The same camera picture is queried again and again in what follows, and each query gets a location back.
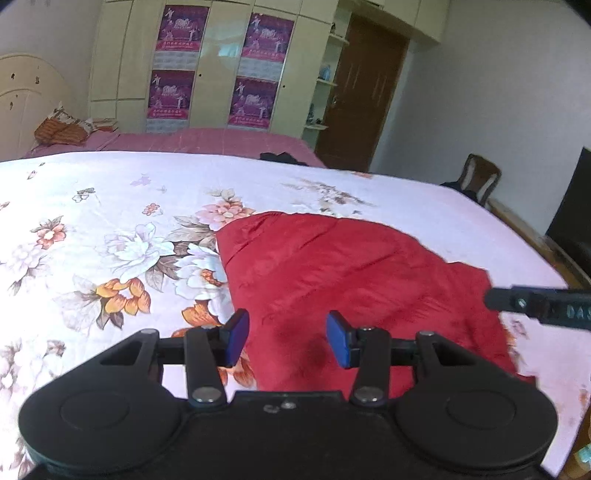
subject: shelf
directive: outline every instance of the shelf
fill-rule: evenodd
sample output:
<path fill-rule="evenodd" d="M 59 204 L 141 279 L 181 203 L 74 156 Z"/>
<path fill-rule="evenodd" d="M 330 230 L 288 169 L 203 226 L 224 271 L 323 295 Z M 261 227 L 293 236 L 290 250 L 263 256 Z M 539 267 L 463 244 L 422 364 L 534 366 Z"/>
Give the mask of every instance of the shelf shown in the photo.
<path fill-rule="evenodd" d="M 306 124 L 304 127 L 308 130 L 326 130 L 328 128 L 327 125 L 319 125 L 319 124 Z"/>
<path fill-rule="evenodd" d="M 345 45 L 349 45 L 349 40 L 344 37 L 340 37 L 339 35 L 335 35 L 333 33 L 329 33 L 329 39 L 335 40 L 339 43 L 344 43 Z"/>
<path fill-rule="evenodd" d="M 329 82 L 328 80 L 316 79 L 316 81 L 318 83 L 321 83 L 322 85 L 330 85 L 331 87 L 336 87 L 336 83 Z"/>

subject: orange pillow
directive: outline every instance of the orange pillow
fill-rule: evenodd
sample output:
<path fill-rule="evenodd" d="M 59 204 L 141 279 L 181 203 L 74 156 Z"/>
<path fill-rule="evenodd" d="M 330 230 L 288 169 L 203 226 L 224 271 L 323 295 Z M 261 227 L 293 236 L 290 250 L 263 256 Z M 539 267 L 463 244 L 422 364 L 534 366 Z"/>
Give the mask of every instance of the orange pillow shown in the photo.
<path fill-rule="evenodd" d="M 43 120 L 35 130 L 35 139 L 41 145 L 82 145 L 92 133 L 92 121 L 85 122 L 67 113 L 62 104 Z"/>
<path fill-rule="evenodd" d="M 49 140 L 49 144 L 82 145 L 86 142 L 92 130 L 91 122 L 88 120 L 85 122 L 78 120 L 76 123 L 70 124 L 54 134 Z"/>
<path fill-rule="evenodd" d="M 58 132 L 67 127 L 67 124 L 60 122 L 56 118 L 46 118 L 43 123 L 35 130 L 35 140 L 42 145 L 48 145 L 51 138 Z"/>

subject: brown door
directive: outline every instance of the brown door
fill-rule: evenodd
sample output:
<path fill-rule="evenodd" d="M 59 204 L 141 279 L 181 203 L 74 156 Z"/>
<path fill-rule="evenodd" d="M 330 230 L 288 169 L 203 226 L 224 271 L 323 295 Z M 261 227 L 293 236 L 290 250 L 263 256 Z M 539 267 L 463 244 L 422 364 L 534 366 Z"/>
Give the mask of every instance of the brown door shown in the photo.
<path fill-rule="evenodd" d="M 408 40 L 352 16 L 316 154 L 330 168 L 368 171 Z"/>

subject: poster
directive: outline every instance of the poster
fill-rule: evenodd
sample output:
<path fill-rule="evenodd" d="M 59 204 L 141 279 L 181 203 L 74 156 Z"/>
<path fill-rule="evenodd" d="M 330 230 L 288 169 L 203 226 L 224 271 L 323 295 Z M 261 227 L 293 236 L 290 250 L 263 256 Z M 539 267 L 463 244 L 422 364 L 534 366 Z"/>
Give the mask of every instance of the poster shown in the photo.
<path fill-rule="evenodd" d="M 292 20 L 251 15 L 234 85 L 229 127 L 269 130 L 293 28 Z"/>
<path fill-rule="evenodd" d="M 279 82 L 293 28 L 292 20 L 252 14 L 238 76 Z"/>
<path fill-rule="evenodd" d="M 154 69 L 197 69 L 208 13 L 209 7 L 165 5 L 154 53 Z"/>
<path fill-rule="evenodd" d="M 268 130 L 277 87 L 277 82 L 237 77 L 228 125 Z"/>
<path fill-rule="evenodd" d="M 148 99 L 148 133 L 170 133 L 189 126 L 195 72 L 153 70 Z"/>

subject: pink flower print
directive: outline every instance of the pink flower print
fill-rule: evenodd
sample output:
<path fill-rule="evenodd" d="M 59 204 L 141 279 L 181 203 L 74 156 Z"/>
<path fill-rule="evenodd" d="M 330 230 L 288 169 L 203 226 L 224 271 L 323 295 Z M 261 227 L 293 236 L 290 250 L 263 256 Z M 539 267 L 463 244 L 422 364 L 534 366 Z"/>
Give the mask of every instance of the pink flower print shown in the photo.
<path fill-rule="evenodd" d="M 154 212 L 156 212 L 158 209 L 160 208 L 160 205 L 158 205 L 157 203 L 150 203 L 142 212 L 144 215 L 152 215 Z"/>
<path fill-rule="evenodd" d="M 233 222 L 237 218 L 251 216 L 255 211 L 252 208 L 246 208 L 241 201 L 232 199 L 228 202 L 220 200 L 215 205 L 206 205 L 195 214 L 201 223 L 209 225 L 209 228 L 217 232 L 224 225 Z"/>
<path fill-rule="evenodd" d="M 37 232 L 37 236 L 39 237 L 37 244 L 41 245 L 43 250 L 47 250 L 55 242 L 62 242 L 66 238 L 64 228 L 65 226 L 63 223 L 58 223 L 52 229 L 42 228 Z"/>

